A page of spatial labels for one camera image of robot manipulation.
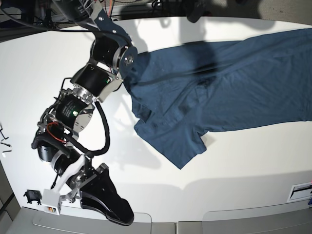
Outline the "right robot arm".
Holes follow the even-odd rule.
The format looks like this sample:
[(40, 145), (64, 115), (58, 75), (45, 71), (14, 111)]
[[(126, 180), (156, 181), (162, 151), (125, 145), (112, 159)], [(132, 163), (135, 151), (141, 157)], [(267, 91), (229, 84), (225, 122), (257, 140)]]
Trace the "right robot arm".
[[(83, 209), (103, 214), (109, 221), (129, 226), (134, 213), (121, 198), (110, 179), (106, 164), (92, 166), (96, 156), (110, 147), (109, 125), (101, 103), (116, 91), (130, 72), (137, 57), (125, 30), (114, 24), (98, 0), (57, 0), (65, 17), (95, 36), (86, 65), (71, 78), (73, 88), (61, 89), (56, 101), (42, 114), (32, 148), (57, 174), (50, 189), (27, 192), (37, 199), (46, 213), (59, 215), (64, 201), (80, 201)], [(90, 150), (78, 142), (79, 134), (90, 122), (94, 110), (104, 127), (104, 146)]]

